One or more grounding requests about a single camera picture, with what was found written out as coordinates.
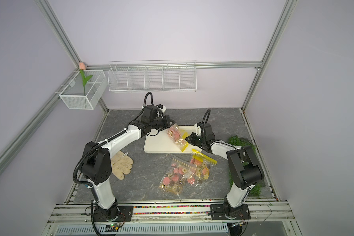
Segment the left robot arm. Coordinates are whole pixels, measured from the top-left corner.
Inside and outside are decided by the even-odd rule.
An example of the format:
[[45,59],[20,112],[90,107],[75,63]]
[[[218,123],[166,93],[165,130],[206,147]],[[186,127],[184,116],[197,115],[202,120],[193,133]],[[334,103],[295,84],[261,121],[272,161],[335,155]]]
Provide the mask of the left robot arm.
[[130,143],[172,127],[176,122],[164,115],[166,107],[151,102],[143,104],[141,112],[119,133],[101,142],[89,142],[85,145],[82,158],[78,161],[72,178],[75,184],[87,186],[93,194],[93,213],[100,213],[107,221],[120,215],[118,202],[113,195],[110,176],[115,169],[120,178],[127,175],[132,167],[129,157],[117,156],[117,153]]

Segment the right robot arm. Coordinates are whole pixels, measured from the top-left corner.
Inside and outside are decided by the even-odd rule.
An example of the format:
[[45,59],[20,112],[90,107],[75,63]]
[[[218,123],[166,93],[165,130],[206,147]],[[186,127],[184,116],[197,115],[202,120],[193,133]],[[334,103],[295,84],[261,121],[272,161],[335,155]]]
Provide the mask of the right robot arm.
[[245,222],[251,218],[245,199],[256,184],[264,179],[265,174],[251,146],[235,146],[216,139],[208,123],[210,112],[210,109],[205,112],[202,121],[196,124],[197,132],[189,135],[186,141],[207,153],[226,159],[233,184],[224,202],[211,205],[208,215],[212,220]]

